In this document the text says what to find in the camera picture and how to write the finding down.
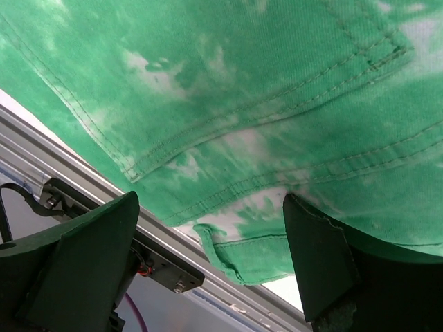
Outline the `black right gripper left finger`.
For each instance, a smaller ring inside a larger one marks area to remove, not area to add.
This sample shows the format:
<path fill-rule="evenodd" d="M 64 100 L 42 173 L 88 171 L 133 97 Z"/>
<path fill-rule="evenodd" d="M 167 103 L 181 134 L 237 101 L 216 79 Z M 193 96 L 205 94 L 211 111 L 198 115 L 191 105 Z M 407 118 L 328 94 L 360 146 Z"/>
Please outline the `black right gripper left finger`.
<path fill-rule="evenodd" d="M 1 330 L 122 331 L 115 307 L 139 211 L 129 192 L 1 244 Z"/>

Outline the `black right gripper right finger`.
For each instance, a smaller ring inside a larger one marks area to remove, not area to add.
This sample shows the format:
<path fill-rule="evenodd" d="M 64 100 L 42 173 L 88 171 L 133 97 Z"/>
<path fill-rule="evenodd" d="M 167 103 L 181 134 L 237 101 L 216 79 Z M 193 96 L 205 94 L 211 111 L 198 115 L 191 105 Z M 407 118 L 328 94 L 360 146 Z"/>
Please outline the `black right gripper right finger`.
<path fill-rule="evenodd" d="M 442 258 L 370 236 L 294 194 L 284 224 L 314 331 L 441 331 Z"/>

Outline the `green tie-dye trousers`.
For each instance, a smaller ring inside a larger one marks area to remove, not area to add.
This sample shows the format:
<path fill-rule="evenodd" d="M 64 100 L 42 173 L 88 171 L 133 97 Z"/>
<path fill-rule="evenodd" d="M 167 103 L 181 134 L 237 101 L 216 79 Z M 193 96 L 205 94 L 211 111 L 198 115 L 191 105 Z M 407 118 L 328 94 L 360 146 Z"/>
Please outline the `green tie-dye trousers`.
<path fill-rule="evenodd" d="M 1 88 L 235 283 L 288 193 L 442 254 L 441 1 L 2 1 Z"/>

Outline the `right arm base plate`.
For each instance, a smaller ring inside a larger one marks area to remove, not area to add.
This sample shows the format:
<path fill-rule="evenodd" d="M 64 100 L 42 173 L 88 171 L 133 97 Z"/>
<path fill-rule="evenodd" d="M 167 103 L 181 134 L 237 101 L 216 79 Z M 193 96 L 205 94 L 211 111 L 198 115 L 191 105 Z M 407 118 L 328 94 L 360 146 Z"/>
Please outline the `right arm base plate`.
<path fill-rule="evenodd" d="M 62 216 L 54 217 L 59 222 L 74 219 L 99 206 L 57 178 L 50 178 L 43 184 L 39 202 L 49 210 L 63 211 Z M 149 277 L 175 293 L 184 293 L 200 287 L 205 279 L 202 272 L 139 230 L 134 233 L 127 267 L 129 272 L 124 277 L 125 283 L 129 283 L 135 274 L 139 274 L 142 277 Z"/>

